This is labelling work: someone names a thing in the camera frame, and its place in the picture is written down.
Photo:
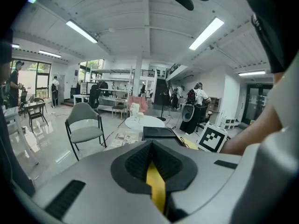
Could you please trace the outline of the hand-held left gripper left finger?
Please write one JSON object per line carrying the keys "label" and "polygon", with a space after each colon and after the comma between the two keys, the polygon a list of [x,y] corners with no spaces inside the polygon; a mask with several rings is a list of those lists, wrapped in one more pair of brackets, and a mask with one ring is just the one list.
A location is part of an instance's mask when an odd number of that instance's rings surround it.
{"label": "hand-held left gripper left finger", "polygon": [[151,194],[151,186],[146,183],[151,162],[152,142],[148,140],[118,156],[112,162],[112,178],[129,193]]}

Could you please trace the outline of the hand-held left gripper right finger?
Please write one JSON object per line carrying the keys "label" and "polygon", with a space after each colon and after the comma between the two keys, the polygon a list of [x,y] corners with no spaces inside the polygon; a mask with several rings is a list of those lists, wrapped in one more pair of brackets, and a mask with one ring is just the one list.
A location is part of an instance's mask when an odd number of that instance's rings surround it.
{"label": "hand-held left gripper right finger", "polygon": [[165,183],[167,192],[185,190],[197,175],[197,164],[189,157],[152,142],[152,161]]}

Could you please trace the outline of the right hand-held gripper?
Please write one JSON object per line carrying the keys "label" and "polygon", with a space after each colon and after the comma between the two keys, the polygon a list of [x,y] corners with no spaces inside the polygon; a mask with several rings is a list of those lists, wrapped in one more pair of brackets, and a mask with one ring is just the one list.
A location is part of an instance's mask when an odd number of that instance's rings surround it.
{"label": "right hand-held gripper", "polygon": [[225,129],[208,122],[201,133],[198,146],[206,152],[219,153],[227,138],[228,133]]}

